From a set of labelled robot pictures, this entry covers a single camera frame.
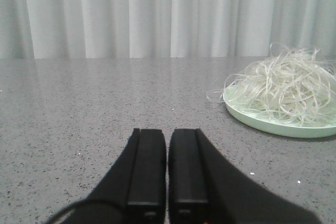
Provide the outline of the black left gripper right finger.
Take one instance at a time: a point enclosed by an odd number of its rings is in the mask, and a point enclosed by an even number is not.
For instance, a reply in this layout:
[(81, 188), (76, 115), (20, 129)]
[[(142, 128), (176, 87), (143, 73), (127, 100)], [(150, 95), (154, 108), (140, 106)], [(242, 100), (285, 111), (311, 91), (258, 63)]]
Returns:
[(309, 210), (232, 165), (200, 129), (174, 130), (169, 149), (170, 223), (319, 223)]

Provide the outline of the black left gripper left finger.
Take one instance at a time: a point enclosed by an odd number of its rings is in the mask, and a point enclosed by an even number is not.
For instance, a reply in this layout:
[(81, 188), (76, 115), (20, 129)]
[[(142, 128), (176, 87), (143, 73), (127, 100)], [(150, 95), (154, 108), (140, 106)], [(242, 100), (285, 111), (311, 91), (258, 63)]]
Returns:
[(166, 200), (166, 145), (157, 129), (134, 129), (122, 154), (89, 199), (112, 201), (124, 212), (92, 206), (87, 223), (163, 223)]

